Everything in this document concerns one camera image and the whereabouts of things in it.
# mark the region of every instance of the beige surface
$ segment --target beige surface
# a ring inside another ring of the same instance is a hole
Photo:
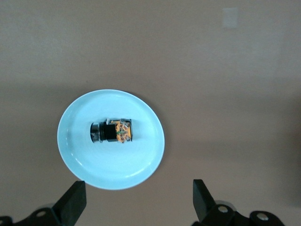
[[[238,8],[237,28],[223,8]],[[190,226],[194,178],[245,216],[300,225],[300,12],[298,0],[0,1],[0,215],[21,220],[77,180],[60,117],[120,89],[158,114],[165,155],[137,187],[87,186],[77,226]]]

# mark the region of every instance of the light blue plate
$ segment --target light blue plate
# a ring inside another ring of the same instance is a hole
[[[107,118],[132,119],[132,142],[93,143],[90,126]],[[103,89],[76,99],[64,112],[57,143],[67,167],[86,183],[108,190],[126,189],[150,177],[161,162],[164,132],[153,110],[141,99]]]

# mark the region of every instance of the round plate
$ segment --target round plate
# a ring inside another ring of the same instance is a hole
[[[93,143],[93,122],[131,119],[132,142]],[[57,143],[67,167],[86,183],[109,190],[133,187],[157,169],[164,152],[164,132],[153,110],[141,99],[103,89],[76,99],[64,112]]]

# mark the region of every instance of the plate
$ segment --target plate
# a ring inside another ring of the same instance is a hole
[[[93,122],[131,119],[132,142],[93,143]],[[159,166],[165,146],[162,125],[154,111],[136,96],[112,89],[93,91],[76,99],[63,113],[57,131],[61,157],[86,183],[108,190],[136,186]]]

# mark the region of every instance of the small object on plate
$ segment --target small object on plate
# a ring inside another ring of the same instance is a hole
[[[132,141],[132,120],[131,119],[106,119],[104,122],[92,123],[90,127],[90,136],[94,142],[109,142],[119,141]]]

